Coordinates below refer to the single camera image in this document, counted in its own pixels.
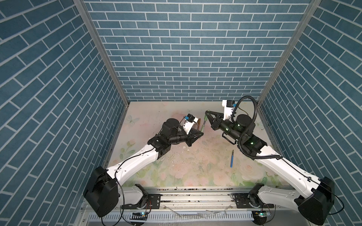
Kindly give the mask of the blue pen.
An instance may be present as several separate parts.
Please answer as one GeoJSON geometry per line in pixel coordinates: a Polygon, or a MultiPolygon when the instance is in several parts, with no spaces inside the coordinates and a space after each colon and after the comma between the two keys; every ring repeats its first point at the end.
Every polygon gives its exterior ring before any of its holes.
{"type": "Polygon", "coordinates": [[[234,160],[234,150],[232,150],[232,154],[231,154],[230,168],[233,167],[233,160],[234,160]]]}

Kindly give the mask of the green pen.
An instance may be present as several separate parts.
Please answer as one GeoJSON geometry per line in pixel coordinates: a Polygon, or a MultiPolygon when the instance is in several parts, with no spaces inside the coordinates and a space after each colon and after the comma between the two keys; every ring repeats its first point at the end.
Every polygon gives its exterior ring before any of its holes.
{"type": "Polygon", "coordinates": [[[205,124],[207,122],[207,116],[204,117],[204,121],[203,121],[203,124],[202,124],[202,127],[201,127],[201,132],[204,132],[204,128],[205,128],[205,124]]]}

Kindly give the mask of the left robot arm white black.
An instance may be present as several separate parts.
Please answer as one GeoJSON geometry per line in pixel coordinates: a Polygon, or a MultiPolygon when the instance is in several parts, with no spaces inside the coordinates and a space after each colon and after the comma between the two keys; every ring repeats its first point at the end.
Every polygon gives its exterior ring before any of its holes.
{"type": "Polygon", "coordinates": [[[189,114],[183,125],[177,119],[167,119],[160,130],[138,152],[114,166],[97,167],[87,181],[83,196],[98,217],[109,214],[121,201],[142,208],[147,203],[148,192],[141,185],[123,188],[123,184],[145,166],[163,157],[172,145],[192,144],[203,136],[199,119],[189,114]]]}

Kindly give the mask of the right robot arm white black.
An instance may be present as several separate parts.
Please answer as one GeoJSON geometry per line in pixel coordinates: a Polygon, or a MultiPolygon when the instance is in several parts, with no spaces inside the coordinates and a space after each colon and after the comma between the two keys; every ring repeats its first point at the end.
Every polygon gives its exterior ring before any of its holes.
{"type": "Polygon", "coordinates": [[[237,145],[245,156],[266,166],[293,187],[285,190],[257,183],[248,194],[251,206],[279,205],[298,211],[315,225],[325,223],[335,201],[335,183],[331,179],[320,179],[308,173],[254,135],[254,118],[239,115],[240,121],[232,122],[225,119],[222,113],[213,111],[206,111],[206,116],[213,130],[221,130],[222,137],[237,145]]]}

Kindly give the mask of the aluminium mounting rail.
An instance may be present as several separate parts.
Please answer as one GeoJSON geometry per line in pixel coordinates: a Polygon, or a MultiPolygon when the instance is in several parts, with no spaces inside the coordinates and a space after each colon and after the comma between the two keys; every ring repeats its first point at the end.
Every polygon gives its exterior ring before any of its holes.
{"type": "MultiPolygon", "coordinates": [[[[261,204],[274,204],[291,210],[298,210],[299,205],[307,200],[315,189],[310,189],[306,194],[297,190],[279,189],[269,186],[256,185],[251,191],[239,189],[148,189],[148,194],[161,194],[160,208],[176,209],[220,209],[226,206],[236,206],[231,198],[233,193],[248,193],[250,200],[261,204]]],[[[114,208],[122,209],[122,202],[114,208]]]]}

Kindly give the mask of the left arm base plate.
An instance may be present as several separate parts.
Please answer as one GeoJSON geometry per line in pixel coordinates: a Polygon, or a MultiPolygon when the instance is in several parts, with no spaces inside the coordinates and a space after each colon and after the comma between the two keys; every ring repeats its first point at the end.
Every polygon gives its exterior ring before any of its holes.
{"type": "Polygon", "coordinates": [[[136,204],[125,203],[125,205],[122,205],[122,209],[135,210],[148,208],[158,210],[160,208],[160,202],[161,194],[148,194],[147,197],[144,195],[136,204]]]}

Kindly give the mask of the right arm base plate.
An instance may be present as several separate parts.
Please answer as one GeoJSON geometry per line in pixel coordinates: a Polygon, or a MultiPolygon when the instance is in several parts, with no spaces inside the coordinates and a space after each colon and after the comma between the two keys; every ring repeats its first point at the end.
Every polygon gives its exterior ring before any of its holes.
{"type": "Polygon", "coordinates": [[[261,204],[258,201],[250,200],[248,193],[233,193],[231,194],[232,200],[235,202],[237,209],[247,209],[247,208],[259,208],[259,209],[271,209],[274,208],[274,204],[261,204]]]}

